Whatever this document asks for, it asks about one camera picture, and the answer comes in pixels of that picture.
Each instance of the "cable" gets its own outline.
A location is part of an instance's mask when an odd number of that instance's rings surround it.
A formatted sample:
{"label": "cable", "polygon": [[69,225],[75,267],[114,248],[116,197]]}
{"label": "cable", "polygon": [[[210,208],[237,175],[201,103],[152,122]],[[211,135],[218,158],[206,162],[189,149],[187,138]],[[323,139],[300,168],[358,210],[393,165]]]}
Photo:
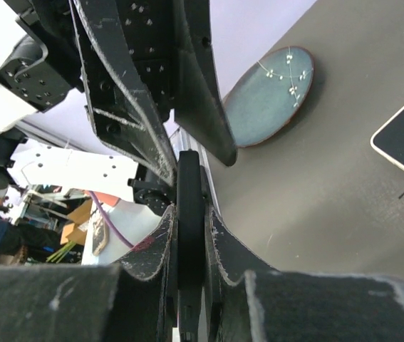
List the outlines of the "cable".
{"label": "cable", "polygon": [[90,197],[93,199],[93,202],[95,204],[95,206],[97,207],[97,209],[99,210],[100,215],[102,216],[102,218],[105,220],[105,223],[107,224],[108,228],[110,228],[111,230],[113,230],[113,232],[116,234],[116,236],[119,238],[119,240],[121,240],[121,242],[123,244],[125,244],[127,247],[129,247],[130,249],[133,248],[133,244],[131,244],[118,230],[118,228],[115,227],[115,225],[113,224],[113,222],[111,222],[110,217],[108,216],[108,214],[105,212],[105,210],[102,208],[102,204],[99,202],[99,199],[97,198],[97,196],[95,195],[95,193],[93,191],[88,191]]}

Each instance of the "orange object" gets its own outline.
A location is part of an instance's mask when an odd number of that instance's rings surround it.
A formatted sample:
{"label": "orange object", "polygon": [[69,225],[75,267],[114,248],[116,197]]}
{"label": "orange object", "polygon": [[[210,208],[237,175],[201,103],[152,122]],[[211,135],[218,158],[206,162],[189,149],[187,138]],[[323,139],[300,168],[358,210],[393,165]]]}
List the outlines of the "orange object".
{"label": "orange object", "polygon": [[116,196],[107,195],[107,194],[104,194],[102,192],[94,192],[94,193],[97,196],[100,203],[105,203],[106,205],[109,205],[110,207],[116,206],[116,204],[120,200]]}

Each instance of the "oval plate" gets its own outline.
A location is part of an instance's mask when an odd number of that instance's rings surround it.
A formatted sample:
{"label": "oval plate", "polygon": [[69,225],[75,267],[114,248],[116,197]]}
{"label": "oval plate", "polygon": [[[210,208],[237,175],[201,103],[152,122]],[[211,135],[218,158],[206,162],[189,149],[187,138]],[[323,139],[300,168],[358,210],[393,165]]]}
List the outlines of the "oval plate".
{"label": "oval plate", "polygon": [[255,63],[224,104],[237,146],[257,145],[282,129],[306,98],[313,73],[311,54],[298,46],[273,51]]}

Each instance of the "black pants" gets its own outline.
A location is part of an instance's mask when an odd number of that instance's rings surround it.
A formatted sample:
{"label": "black pants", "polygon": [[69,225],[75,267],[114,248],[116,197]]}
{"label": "black pants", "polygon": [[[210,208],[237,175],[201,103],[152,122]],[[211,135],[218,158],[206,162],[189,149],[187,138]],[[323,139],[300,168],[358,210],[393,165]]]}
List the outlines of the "black pants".
{"label": "black pants", "polygon": [[21,246],[42,249],[61,248],[61,236],[52,230],[36,228],[31,224],[9,225],[0,243],[0,254],[15,255]]}

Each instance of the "cardboard box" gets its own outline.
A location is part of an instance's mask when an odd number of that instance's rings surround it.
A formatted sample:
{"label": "cardboard box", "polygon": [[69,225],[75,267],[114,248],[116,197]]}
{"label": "cardboard box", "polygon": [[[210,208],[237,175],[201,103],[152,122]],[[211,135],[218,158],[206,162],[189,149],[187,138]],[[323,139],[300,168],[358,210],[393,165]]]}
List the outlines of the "cardboard box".
{"label": "cardboard box", "polygon": [[86,241],[86,232],[79,230],[79,226],[90,219],[90,211],[92,206],[93,201],[89,199],[67,215],[72,223],[66,224],[62,229],[61,244],[66,244],[69,241],[73,241],[76,244],[81,244],[84,246]]}

